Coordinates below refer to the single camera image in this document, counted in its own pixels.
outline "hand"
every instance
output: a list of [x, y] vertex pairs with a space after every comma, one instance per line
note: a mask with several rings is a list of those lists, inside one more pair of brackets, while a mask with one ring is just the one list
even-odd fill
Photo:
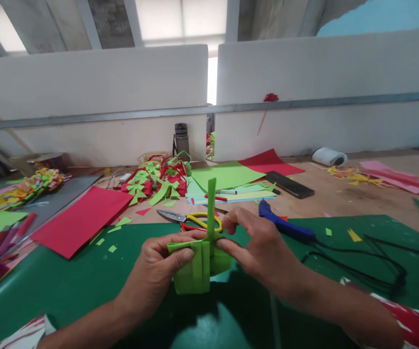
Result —
[[189, 248], [169, 255], [167, 244], [204, 237], [206, 232], [192, 230], [146, 240], [123, 289], [114, 300], [114, 309], [131, 320], [133, 325], [150, 318], [166, 295], [174, 274], [194, 256]]
[[233, 235], [239, 224], [246, 228], [251, 238], [246, 249], [229, 239], [219, 239], [216, 246], [235, 258], [247, 274], [284, 301], [301, 294], [305, 281], [303, 276], [308, 274], [309, 269], [288, 248], [276, 226], [244, 208], [236, 207], [225, 215], [222, 227]]

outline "folded green paper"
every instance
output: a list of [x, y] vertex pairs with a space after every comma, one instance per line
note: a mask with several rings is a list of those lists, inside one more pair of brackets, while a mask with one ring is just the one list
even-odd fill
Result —
[[216, 179], [208, 181], [208, 232], [203, 240], [170, 243], [169, 253], [182, 248], [191, 248], [195, 253], [191, 263], [174, 275], [177, 294], [199, 294], [209, 292], [209, 278], [232, 267], [232, 257], [218, 249], [214, 242], [222, 235], [214, 231], [214, 213], [216, 201]]

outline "ceiling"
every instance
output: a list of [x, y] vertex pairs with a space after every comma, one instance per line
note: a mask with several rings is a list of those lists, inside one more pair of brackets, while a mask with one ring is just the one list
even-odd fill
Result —
[[314, 36], [366, 0], [0, 0], [0, 56]]

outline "blue glue gun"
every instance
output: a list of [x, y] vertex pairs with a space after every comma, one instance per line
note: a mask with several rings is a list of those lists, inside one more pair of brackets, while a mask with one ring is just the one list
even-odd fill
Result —
[[297, 241], [308, 243], [316, 240], [316, 233], [312, 229], [293, 225], [277, 217], [272, 213], [271, 206], [266, 200], [261, 200], [259, 203], [259, 216], [271, 221], [276, 225], [279, 232]]

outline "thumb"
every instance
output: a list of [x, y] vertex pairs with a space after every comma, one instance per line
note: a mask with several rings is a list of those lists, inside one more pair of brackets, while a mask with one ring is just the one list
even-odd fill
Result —
[[216, 247], [235, 258], [242, 267], [248, 266], [252, 260], [252, 256], [247, 249], [230, 239], [221, 238], [217, 240]]
[[172, 275], [174, 275], [179, 269], [190, 263], [194, 256], [195, 253], [191, 249], [184, 248], [172, 253], [165, 261]]

